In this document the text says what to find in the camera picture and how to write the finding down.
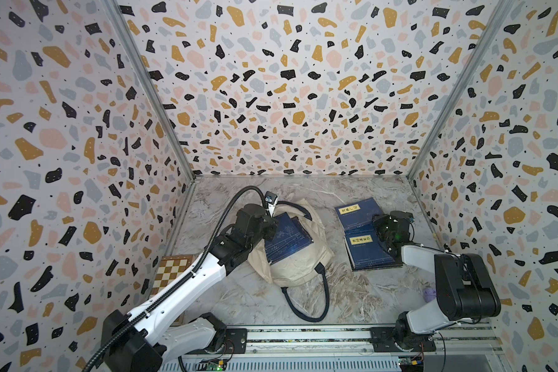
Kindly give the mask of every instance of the black bag strap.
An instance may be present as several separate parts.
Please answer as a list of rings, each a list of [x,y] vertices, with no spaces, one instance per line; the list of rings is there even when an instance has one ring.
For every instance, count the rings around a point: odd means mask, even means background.
[[[328,293],[327,274],[324,269],[324,265],[322,263],[318,263],[318,265],[316,265],[316,267],[314,268],[314,271],[322,275],[322,285],[324,286],[324,311],[322,312],[322,315],[319,316],[318,318],[309,317],[304,313],[302,313],[301,311],[299,311],[298,309],[296,309],[296,307],[291,302],[289,295],[287,294],[287,287],[282,287],[281,291],[285,295],[285,299],[287,300],[287,304],[289,305],[289,308],[293,311],[294,314],[298,316],[298,318],[303,319],[305,321],[309,321],[311,323],[318,323],[319,321],[323,320],[327,316],[330,296]]]
[[[310,214],[310,212],[308,212],[307,209],[305,209],[303,206],[301,206],[299,204],[292,203],[292,202],[286,202],[286,201],[283,201],[283,200],[277,202],[277,204],[285,204],[285,205],[292,206],[293,208],[296,208],[300,212],[304,213],[305,218],[310,219],[312,221],[312,215]]]

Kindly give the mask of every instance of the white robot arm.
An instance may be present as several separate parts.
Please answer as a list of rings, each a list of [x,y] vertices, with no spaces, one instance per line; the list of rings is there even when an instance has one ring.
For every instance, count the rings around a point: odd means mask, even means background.
[[[259,193],[262,206],[245,205],[237,212],[231,233],[219,233],[230,208],[248,190]],[[226,326],[211,313],[181,327],[169,326],[202,293],[243,263],[261,239],[273,238],[278,225],[271,217],[276,203],[275,194],[267,192],[263,196],[254,186],[240,190],[226,207],[204,252],[188,270],[127,314],[116,310],[106,317],[102,346],[83,372],[90,371],[102,358],[112,372],[155,372],[162,363],[188,352],[220,350]],[[411,349],[425,342],[428,335],[459,320],[481,319],[500,312],[500,301],[482,259],[412,243],[408,224],[412,220],[411,214],[398,211],[373,220],[389,254],[436,277],[437,298],[419,309],[403,312],[392,329],[390,336],[396,345]]]

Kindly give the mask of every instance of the wire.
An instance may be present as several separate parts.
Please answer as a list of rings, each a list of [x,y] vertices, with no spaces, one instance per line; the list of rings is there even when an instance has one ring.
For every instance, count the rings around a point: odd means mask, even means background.
[[[411,222],[411,220],[410,220],[410,219],[407,219],[407,220],[409,221],[409,226],[411,226],[411,231],[413,231],[413,232],[414,232],[414,235],[413,235],[413,236],[411,237],[411,239],[409,239],[410,241],[412,241],[412,242],[413,242],[413,241],[414,241],[414,238],[415,238],[415,227],[414,227],[414,223],[413,223],[413,222]]]
[[[299,311],[293,305],[293,302],[289,298],[289,294],[287,293],[287,287],[281,287],[281,291],[283,292],[283,295],[285,296],[285,300],[287,301],[287,304],[289,305],[289,308],[291,309],[291,311],[293,311],[293,313],[298,318],[300,318],[302,320],[305,320],[305,321],[309,321],[310,323],[318,323],[319,321],[322,321],[327,316],[328,309],[329,309],[330,303],[331,303],[331,296],[330,296],[329,290],[328,290],[327,272],[326,272],[323,264],[318,263],[318,265],[316,265],[314,270],[318,274],[322,275],[322,286],[324,287],[324,311],[322,312],[322,314],[319,317],[315,318],[315,317],[307,316],[302,311]]]
[[[440,372],[443,372],[445,370],[445,364],[446,364],[446,344],[445,344],[445,337],[442,335],[442,333],[440,333],[440,337],[442,337],[442,348],[445,352],[445,360],[442,361],[442,368],[440,368]]]
[[[414,348],[403,349],[401,346],[399,346],[399,344],[398,344],[396,341],[394,342],[394,346],[397,346],[397,348],[398,348],[399,350],[401,350],[402,352],[410,352],[410,351],[413,351],[413,350],[414,350]]]
[[[416,358],[417,358],[418,356],[420,356],[420,355],[422,356],[422,358],[421,358],[420,360],[424,360],[424,343],[423,343],[423,342],[421,343],[421,346],[422,346],[422,351],[420,351],[419,353],[417,353],[416,356],[414,356],[413,358],[411,358],[411,360],[416,359]]]
[[[227,363],[228,361],[231,360],[231,358],[234,357],[234,351],[236,351],[236,346],[234,345],[234,342],[232,340],[227,340],[226,342],[231,342],[231,355],[230,358],[226,361]]]
[[[388,336],[386,336],[386,337],[384,337],[384,338],[381,338],[381,339],[373,339],[373,341],[375,341],[375,342],[382,342],[382,341],[388,340],[389,338],[391,338],[391,337],[393,337],[393,336],[394,336],[394,327],[391,328],[391,332],[388,334]]]
[[[188,372],[186,370],[186,366],[184,366],[184,361],[182,360],[182,356],[178,356],[178,363],[179,363],[179,368],[182,372]]]
[[[208,363],[210,361],[214,361],[215,359],[221,359],[221,357],[223,357],[223,354],[225,353],[226,350],[227,350],[227,344],[224,342],[223,343],[223,352],[221,354],[219,354],[215,358],[209,359],[207,361],[202,361],[201,363]]]
[[[469,271],[469,268],[467,267],[467,264],[464,264],[464,265],[465,265],[465,268],[467,269],[467,272],[469,273],[469,276],[471,277],[471,283],[473,283],[473,288],[476,289],[477,300],[480,302],[480,318],[472,323],[472,324],[477,324],[477,323],[481,322],[481,318],[482,318],[482,314],[483,314],[483,307],[482,307],[482,303],[481,303],[480,290],[477,289],[476,279],[473,278],[473,274]]]
[[[199,258],[199,261],[196,263],[196,265],[192,269],[192,272],[189,272],[188,274],[183,276],[182,279],[180,279],[180,281],[178,281],[176,284],[171,286],[170,289],[166,290],[165,293],[163,293],[161,295],[161,297],[159,297],[157,300],[153,301],[153,303],[151,305],[149,305],[149,307],[145,311],[143,311],[140,314],[138,314],[137,316],[135,316],[128,324],[126,324],[119,331],[114,333],[112,335],[112,337],[109,340],[107,340],[105,342],[105,344],[103,344],[97,350],[97,352],[95,354],[93,354],[93,356],[89,359],[89,361],[87,361],[87,364],[85,364],[85,367],[82,369],[82,372],[89,372],[93,368],[93,366],[97,363],[97,360],[102,358],[102,356],[105,353],[105,350],[110,348],[120,337],[122,337],[124,334],[126,334],[127,331],[129,331],[138,322],[140,322],[143,318],[145,318],[147,316],[147,314],[150,314],[151,312],[153,312],[153,310],[155,310],[160,304],[162,304],[167,298],[169,298],[171,296],[171,294],[173,294],[178,288],[183,286],[184,283],[186,283],[186,281],[188,281],[189,279],[192,279],[194,277],[194,274],[199,271],[203,262],[205,261],[205,258],[209,254],[209,251],[210,251],[210,249],[213,245],[213,242],[215,241],[215,238],[219,234],[219,230],[221,229],[221,225],[223,225],[223,221],[225,221],[225,218],[229,214],[231,208],[234,206],[234,204],[236,203],[238,198],[241,197],[246,191],[249,191],[249,190],[254,190],[258,193],[258,195],[260,196],[260,200],[262,202],[262,206],[267,210],[267,214],[269,214],[268,203],[266,202],[265,196],[262,194],[262,191],[260,191],[259,188],[257,188],[256,186],[246,186],[242,190],[238,191],[238,193],[235,194],[231,198],[230,202],[225,207],[225,210],[223,211],[223,214],[221,215],[220,220],[217,222],[215,230],[213,230],[213,234],[211,235],[211,237],[209,239],[209,242],[207,243],[207,246],[205,247],[205,250],[203,251],[201,257]]]

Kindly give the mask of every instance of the book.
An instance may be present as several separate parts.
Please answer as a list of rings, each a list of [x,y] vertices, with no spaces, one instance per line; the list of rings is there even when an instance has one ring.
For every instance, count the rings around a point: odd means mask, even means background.
[[[275,238],[271,242],[265,241],[267,261],[271,265],[313,243],[297,217],[290,219],[287,213],[282,213],[275,218],[279,221]]]
[[[343,227],[352,270],[401,266],[384,250],[372,225],[372,216],[383,213],[374,198],[336,206],[335,211]]]
[[[345,236],[349,259],[354,270],[376,268],[383,264],[392,264],[394,259],[384,251],[376,231],[357,230]]]
[[[351,204],[336,206],[335,211],[345,232],[359,229],[368,230],[367,227],[372,226],[372,216],[383,213],[373,197]]]

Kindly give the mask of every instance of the patterned wall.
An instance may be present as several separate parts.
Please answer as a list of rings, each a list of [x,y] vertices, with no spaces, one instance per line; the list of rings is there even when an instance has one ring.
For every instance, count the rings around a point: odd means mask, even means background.
[[[496,2],[119,4],[197,174],[401,175]]]
[[[183,175],[97,1],[0,1],[0,371],[78,370],[149,293]]]
[[[484,258],[517,371],[558,371],[558,1],[517,1],[414,180],[441,242]]]

